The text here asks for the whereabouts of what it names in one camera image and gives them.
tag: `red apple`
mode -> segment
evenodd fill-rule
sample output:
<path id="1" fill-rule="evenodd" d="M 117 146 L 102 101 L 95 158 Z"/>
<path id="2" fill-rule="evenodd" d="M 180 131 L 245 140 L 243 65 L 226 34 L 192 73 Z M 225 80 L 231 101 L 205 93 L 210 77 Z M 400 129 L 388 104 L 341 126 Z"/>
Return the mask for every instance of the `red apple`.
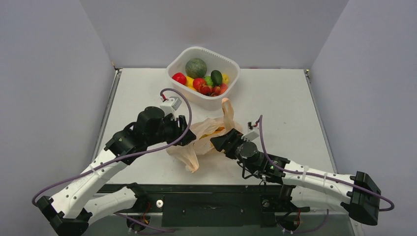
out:
<path id="1" fill-rule="evenodd" d="M 197 78 L 193 81 L 193 87 L 197 90 L 200 91 L 200 87 L 203 85 L 206 85 L 206 81 L 203 78 Z"/>
<path id="2" fill-rule="evenodd" d="M 202 85 L 200 86 L 200 89 L 198 89 L 198 92 L 202 94 L 208 94 L 208 93 L 211 93 L 212 90 L 213 90 L 213 87 L 211 87 L 210 85 Z"/>
<path id="3" fill-rule="evenodd" d="M 220 85 L 220 93 L 219 95 L 222 95 L 229 87 L 227 87 L 227 84 L 223 83 Z"/>
<path id="4" fill-rule="evenodd" d="M 215 86 L 213 88 L 213 93 L 215 93 L 216 95 L 220 95 L 220 91 L 221 91 L 220 86 Z"/>

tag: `toy fruit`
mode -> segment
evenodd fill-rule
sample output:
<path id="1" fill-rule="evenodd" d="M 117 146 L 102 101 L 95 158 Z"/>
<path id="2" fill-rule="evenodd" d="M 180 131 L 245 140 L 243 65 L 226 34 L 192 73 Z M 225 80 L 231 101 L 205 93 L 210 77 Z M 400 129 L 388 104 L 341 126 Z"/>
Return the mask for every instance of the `toy fruit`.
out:
<path id="1" fill-rule="evenodd" d="M 177 74 L 173 75 L 172 78 L 182 85 L 185 85 L 187 83 L 187 78 L 181 72 L 178 72 Z"/>
<path id="2" fill-rule="evenodd" d="M 207 65 L 200 58 L 192 58 L 185 65 L 185 72 L 193 79 L 203 78 L 207 72 Z"/>
<path id="3" fill-rule="evenodd" d="M 213 86 L 213 80 L 211 80 L 211 76 L 207 75 L 204 77 L 204 80 L 206 81 L 207 85 Z"/>
<path id="4" fill-rule="evenodd" d="M 194 79 L 191 78 L 191 77 L 189 77 L 189 76 L 186 76 L 185 78 L 187 79 L 187 83 L 185 84 L 185 86 L 187 86 L 187 87 L 193 87 L 193 81 L 194 81 Z"/>
<path id="5" fill-rule="evenodd" d="M 208 93 L 211 93 L 212 90 L 213 90 L 213 87 L 212 86 L 210 86 L 210 85 L 202 85 L 198 89 L 198 92 L 200 92 L 201 94 L 208 94 Z"/>
<path id="6" fill-rule="evenodd" d="M 229 76 L 226 73 L 222 73 L 222 77 L 223 77 L 222 82 L 224 84 L 228 84 L 229 83 Z"/>
<path id="7" fill-rule="evenodd" d="M 220 95 L 220 91 L 221 91 L 220 86 L 213 87 L 213 93 L 214 94 Z"/>
<path id="8" fill-rule="evenodd" d="M 227 86 L 227 84 L 222 84 L 220 86 L 220 93 L 219 95 L 222 95 L 229 87 Z"/>
<path id="9" fill-rule="evenodd" d="M 222 77 L 220 71 L 218 71 L 218 70 L 212 71 L 211 72 L 211 80 L 213 80 L 213 84 L 215 86 L 221 85 L 222 81 L 223 81 L 223 77 Z"/>
<path id="10" fill-rule="evenodd" d="M 200 87 L 206 85 L 206 81 L 202 78 L 197 78 L 193 81 L 193 87 L 196 91 L 200 91 Z"/>

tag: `white basket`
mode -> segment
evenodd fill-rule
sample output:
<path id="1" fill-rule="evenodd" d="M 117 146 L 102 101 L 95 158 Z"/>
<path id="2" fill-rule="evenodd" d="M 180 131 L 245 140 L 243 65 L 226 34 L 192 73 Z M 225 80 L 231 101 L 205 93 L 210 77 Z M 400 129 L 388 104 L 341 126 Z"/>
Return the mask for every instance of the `white basket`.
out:
<path id="1" fill-rule="evenodd" d="M 206 75 L 210 75 L 213 70 L 218 70 L 221 73 L 229 75 L 229 83 L 227 84 L 229 88 L 222 95 L 209 97 L 173 80 L 172 76 L 175 73 L 181 72 L 186 75 L 185 64 L 192 58 L 200 58 L 207 64 Z M 190 102 L 193 102 L 206 110 L 215 111 L 221 108 L 222 98 L 227 97 L 233 89 L 233 86 L 240 75 L 240 67 L 236 62 L 229 58 L 208 49 L 202 47 L 190 47 L 185 49 L 170 65 L 168 65 L 165 73 L 167 79 L 173 84 L 174 88 L 184 94 Z"/>

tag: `white table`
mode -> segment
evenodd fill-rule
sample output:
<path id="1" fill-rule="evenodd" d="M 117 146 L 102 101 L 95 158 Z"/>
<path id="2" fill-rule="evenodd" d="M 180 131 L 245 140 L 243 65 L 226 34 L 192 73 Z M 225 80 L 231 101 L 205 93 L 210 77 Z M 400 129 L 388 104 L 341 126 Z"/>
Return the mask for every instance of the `white table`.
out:
<path id="1" fill-rule="evenodd" d="M 304 71 L 242 69 L 240 76 L 229 98 L 235 110 L 235 120 L 244 127 L 244 132 L 246 123 L 262 114 L 268 153 L 334 172 Z M 159 106 L 159 92 L 166 87 L 170 87 L 170 83 L 165 78 L 165 69 L 123 69 L 100 149 L 115 132 L 135 121 L 145 107 Z M 221 110 L 209 112 L 194 104 L 191 107 L 193 123 L 223 115 Z M 181 105 L 177 115 L 185 115 L 188 119 L 187 114 L 186 105 Z M 259 139 L 255 143 L 261 149 Z M 260 182 L 256 178 L 242 179 L 241 167 L 236 161 L 220 153 L 201 156 L 199 163 L 199 170 L 192 174 L 185 170 L 182 162 L 165 151 L 155 152 L 136 159 L 109 183 L 246 185 Z"/>

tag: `gray wall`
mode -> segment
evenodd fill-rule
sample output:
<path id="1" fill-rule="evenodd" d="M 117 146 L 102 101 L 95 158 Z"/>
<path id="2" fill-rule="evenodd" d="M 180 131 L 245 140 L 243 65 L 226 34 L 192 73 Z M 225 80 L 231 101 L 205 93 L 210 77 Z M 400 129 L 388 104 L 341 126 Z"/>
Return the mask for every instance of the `gray wall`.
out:
<path id="1" fill-rule="evenodd" d="M 348 0 L 80 0 L 118 67 L 199 45 L 242 68 L 309 68 Z"/>
<path id="2" fill-rule="evenodd" d="M 31 197 L 91 160 L 114 69 L 78 0 L 2 0 L 0 71 L 0 232 L 54 235 Z"/>
<path id="3" fill-rule="evenodd" d="M 416 10 L 350 0 L 311 68 L 338 170 L 369 173 L 396 203 L 367 235 L 416 235 Z"/>

